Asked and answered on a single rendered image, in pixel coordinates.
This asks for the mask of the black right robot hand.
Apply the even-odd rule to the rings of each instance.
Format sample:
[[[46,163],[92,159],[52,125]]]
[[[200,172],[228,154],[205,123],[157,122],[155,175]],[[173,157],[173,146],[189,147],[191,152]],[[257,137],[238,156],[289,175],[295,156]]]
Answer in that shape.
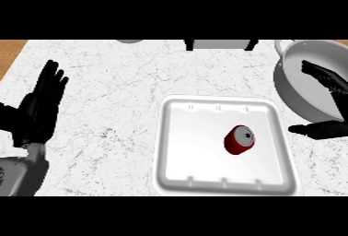
[[[331,69],[303,60],[303,72],[313,76],[328,88],[344,121],[325,121],[315,124],[297,124],[288,128],[294,134],[315,140],[348,137],[348,81]]]

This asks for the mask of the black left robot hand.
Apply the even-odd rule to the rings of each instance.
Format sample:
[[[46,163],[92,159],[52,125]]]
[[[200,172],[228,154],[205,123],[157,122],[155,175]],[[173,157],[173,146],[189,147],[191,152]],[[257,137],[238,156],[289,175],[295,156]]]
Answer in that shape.
[[[59,63],[49,60],[36,88],[26,95],[20,107],[0,102],[0,130],[12,133],[17,148],[31,143],[45,144],[52,138],[68,80]]]

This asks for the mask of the white round pot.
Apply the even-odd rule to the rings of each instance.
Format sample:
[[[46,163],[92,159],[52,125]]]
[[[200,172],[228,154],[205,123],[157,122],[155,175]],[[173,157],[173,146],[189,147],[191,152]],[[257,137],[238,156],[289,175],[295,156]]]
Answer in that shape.
[[[303,60],[335,71],[348,81],[348,46],[331,40],[298,40],[282,47],[282,40],[276,40],[275,49],[281,59],[273,82],[289,109],[312,123],[343,122],[328,88],[303,72]]]

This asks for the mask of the red can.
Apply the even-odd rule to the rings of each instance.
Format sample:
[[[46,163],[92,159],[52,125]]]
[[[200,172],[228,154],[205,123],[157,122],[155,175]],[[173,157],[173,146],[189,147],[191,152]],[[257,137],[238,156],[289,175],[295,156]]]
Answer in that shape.
[[[225,136],[223,144],[230,154],[242,154],[256,144],[253,129],[247,125],[238,125]]]

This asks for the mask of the white rectangular tray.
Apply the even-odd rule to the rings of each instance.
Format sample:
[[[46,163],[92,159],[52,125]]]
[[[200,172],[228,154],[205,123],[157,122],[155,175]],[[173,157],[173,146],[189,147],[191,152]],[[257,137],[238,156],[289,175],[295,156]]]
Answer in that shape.
[[[161,195],[297,195],[300,177],[275,104],[264,99],[164,99],[152,168]]]

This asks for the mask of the grey appliance with black legs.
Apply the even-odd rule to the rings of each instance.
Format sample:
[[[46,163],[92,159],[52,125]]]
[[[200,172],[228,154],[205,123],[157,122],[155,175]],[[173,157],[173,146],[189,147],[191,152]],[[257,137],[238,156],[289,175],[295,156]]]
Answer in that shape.
[[[258,40],[185,40],[186,50],[195,49],[244,49],[251,51]]]

